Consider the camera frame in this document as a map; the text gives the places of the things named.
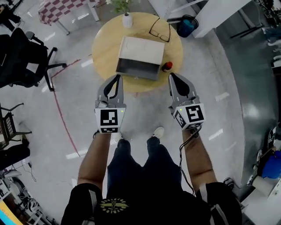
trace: red line on floor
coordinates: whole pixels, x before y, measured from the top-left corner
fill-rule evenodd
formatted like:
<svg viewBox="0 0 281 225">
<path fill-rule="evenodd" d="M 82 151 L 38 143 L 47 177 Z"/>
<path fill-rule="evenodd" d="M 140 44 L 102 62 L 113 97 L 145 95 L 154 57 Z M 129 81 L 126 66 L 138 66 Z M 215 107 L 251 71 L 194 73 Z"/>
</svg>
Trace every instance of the red line on floor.
<svg viewBox="0 0 281 225">
<path fill-rule="evenodd" d="M 79 62 L 80 60 L 81 60 L 81 59 L 78 59 L 78 60 L 74 61 L 73 63 L 67 65 L 67 67 L 63 68 L 62 70 L 58 71 L 55 75 L 53 75 L 53 76 L 51 77 L 52 86 L 54 87 L 53 78 L 54 78 L 55 76 L 57 76 L 59 73 L 61 73 L 62 71 L 64 71 L 64 70 L 65 70 L 66 68 L 68 68 L 69 66 L 71 66 L 71 65 L 73 65 L 73 64 L 75 64 L 75 63 L 77 63 L 77 62 Z M 55 91 L 55 90 L 54 90 L 54 99 L 55 99 L 55 101 L 56 101 L 56 104 L 57 104 L 57 107 L 58 107 L 58 112 L 60 113 L 62 123 L 63 123 L 63 125 L 64 125 L 64 127 L 65 127 L 65 130 L 66 130 L 66 133 L 67 133 L 67 135 L 68 135 L 68 137 L 69 137 L 69 139 L 70 139 L 70 142 L 71 142 L 71 144 L 72 144 L 74 150 L 76 151 L 76 153 L 79 155 L 79 153 L 78 153 L 78 151 L 77 151 L 77 148 L 76 148 L 76 146 L 75 146 L 75 144 L 74 144 L 74 142 L 73 142 L 73 140 L 72 140 L 72 137 L 71 137 L 71 135 L 70 135 L 70 133 L 69 133 L 67 127 L 66 127 L 66 123 L 65 123 L 65 120 L 64 120 L 64 118 L 63 118 L 63 116 L 62 116 L 61 108 L 60 108 L 60 105 L 59 105 L 59 103 L 58 103 L 58 98 L 57 98 L 57 95 L 56 95 L 56 91 Z"/>
</svg>

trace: checkered tablecloth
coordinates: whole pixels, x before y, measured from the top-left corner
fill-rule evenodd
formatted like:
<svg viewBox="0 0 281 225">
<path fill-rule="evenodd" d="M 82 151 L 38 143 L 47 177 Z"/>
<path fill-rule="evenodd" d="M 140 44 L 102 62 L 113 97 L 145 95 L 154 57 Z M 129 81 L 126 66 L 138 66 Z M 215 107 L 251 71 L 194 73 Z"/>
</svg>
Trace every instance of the checkered tablecloth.
<svg viewBox="0 0 281 225">
<path fill-rule="evenodd" d="M 87 4 L 88 0 L 44 0 L 39 7 L 39 18 L 43 24 L 49 24 L 58 21 L 60 17 L 68 14 L 71 10 Z M 93 6 L 96 0 L 90 0 Z"/>
</svg>

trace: black t-shirt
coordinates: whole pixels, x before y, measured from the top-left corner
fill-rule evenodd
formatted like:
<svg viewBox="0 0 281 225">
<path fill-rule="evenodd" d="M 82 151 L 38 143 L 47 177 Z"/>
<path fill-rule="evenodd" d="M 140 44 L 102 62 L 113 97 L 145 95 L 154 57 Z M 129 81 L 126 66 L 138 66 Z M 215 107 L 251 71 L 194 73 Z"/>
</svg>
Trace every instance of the black t-shirt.
<svg viewBox="0 0 281 225">
<path fill-rule="evenodd" d="M 241 224 L 239 203 L 223 183 L 206 184 L 204 196 L 198 191 L 197 197 L 178 185 L 153 181 L 127 187 L 113 187 L 102 199 L 97 186 L 76 186 L 61 225 Z"/>
</svg>

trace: concrete floor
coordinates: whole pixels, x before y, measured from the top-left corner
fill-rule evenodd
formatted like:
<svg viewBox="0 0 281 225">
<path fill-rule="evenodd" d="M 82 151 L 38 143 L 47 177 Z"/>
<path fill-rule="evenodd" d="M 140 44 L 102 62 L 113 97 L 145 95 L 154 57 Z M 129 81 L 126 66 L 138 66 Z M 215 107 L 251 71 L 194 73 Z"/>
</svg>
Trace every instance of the concrete floor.
<svg viewBox="0 0 281 225">
<path fill-rule="evenodd" d="M 243 8 L 251 21 L 259 24 L 258 11 L 251 2 Z M 243 38 L 232 35 L 248 29 L 235 13 L 218 28 L 216 34 L 225 49 L 237 85 L 245 127 L 245 155 L 241 183 L 246 184 L 264 144 L 266 132 L 277 125 L 278 100 L 275 77 L 270 62 L 274 47 L 267 45 L 261 29 Z"/>
<path fill-rule="evenodd" d="M 25 0 L 17 10 L 25 21 L 24 31 L 34 32 L 49 49 L 58 47 L 59 51 L 52 62 L 67 64 L 76 62 L 52 79 L 56 90 L 55 96 L 48 91 L 44 79 L 39 87 L 7 86 L 0 89 L 3 107 L 9 108 L 20 102 L 25 103 L 15 110 L 14 119 L 17 124 L 22 122 L 20 129 L 29 128 L 33 131 L 28 135 L 31 150 L 29 160 L 36 182 L 22 167 L 18 169 L 22 172 L 20 179 L 43 209 L 57 221 L 62 218 L 71 189 L 77 179 L 79 166 L 92 141 L 93 133 L 97 130 L 94 101 L 103 80 L 95 72 L 89 55 L 98 30 L 105 22 L 116 16 L 110 12 L 111 9 L 111 6 L 105 5 L 97 10 L 100 22 L 95 22 L 91 14 L 83 19 L 77 19 L 89 13 L 87 6 L 66 15 L 61 22 L 71 31 L 68 36 L 55 26 L 39 22 L 36 0 Z M 155 13 L 146 0 L 142 0 L 140 4 L 136 1 L 131 11 Z M 0 27 L 0 33 L 9 31 Z M 201 102 L 205 105 L 207 120 L 200 134 L 212 160 L 217 179 L 223 181 L 226 177 L 232 177 L 239 184 L 245 140 L 240 100 L 230 64 L 214 32 L 203 39 L 194 39 L 190 36 L 182 38 L 181 41 L 184 62 L 180 73 L 194 84 Z M 53 76 L 57 71 L 58 69 L 50 70 L 49 76 Z M 182 137 L 179 125 L 168 110 L 171 102 L 168 85 L 139 93 L 136 97 L 134 93 L 124 93 L 127 111 L 122 132 L 126 139 L 130 140 L 132 155 L 140 165 L 144 165 L 148 157 L 146 140 L 160 125 L 166 129 L 161 142 L 167 147 L 174 162 L 179 163 Z M 112 140 L 108 163 L 115 148 L 116 143 Z M 190 191 L 184 179 L 182 186 L 184 190 Z"/>
</svg>

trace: blue bin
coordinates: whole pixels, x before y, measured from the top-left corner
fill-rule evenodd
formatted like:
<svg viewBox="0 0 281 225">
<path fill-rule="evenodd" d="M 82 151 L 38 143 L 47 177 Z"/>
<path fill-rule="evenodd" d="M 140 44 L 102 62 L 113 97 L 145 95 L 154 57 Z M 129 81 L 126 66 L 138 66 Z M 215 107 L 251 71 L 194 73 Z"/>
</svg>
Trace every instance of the blue bin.
<svg viewBox="0 0 281 225">
<path fill-rule="evenodd" d="M 197 28 L 198 21 L 193 16 L 184 15 L 177 24 L 177 33 L 181 37 L 188 37 Z"/>
</svg>

